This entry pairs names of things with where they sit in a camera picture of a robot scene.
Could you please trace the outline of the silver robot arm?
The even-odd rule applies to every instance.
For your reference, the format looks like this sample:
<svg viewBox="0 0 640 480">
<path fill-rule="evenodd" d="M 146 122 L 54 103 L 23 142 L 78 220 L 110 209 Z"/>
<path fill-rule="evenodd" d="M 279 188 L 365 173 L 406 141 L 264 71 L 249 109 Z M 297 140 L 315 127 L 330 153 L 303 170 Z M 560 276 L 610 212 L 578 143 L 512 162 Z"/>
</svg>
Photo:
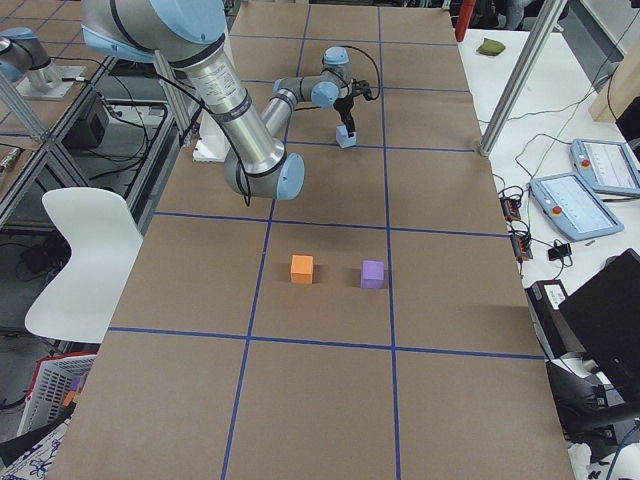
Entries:
<svg viewBox="0 0 640 480">
<path fill-rule="evenodd" d="M 336 140 L 356 143 L 351 116 L 356 82 L 347 51 L 327 49 L 316 76 L 276 82 L 267 108 L 258 112 L 224 51 L 226 17 L 220 1 L 85 1 L 85 43 L 105 55 L 151 63 L 161 54 L 183 72 L 231 145 L 224 161 L 227 184 L 246 199 L 292 200 L 301 191 L 305 166 L 276 133 L 300 102 L 334 108 L 342 119 Z"/>
</svg>

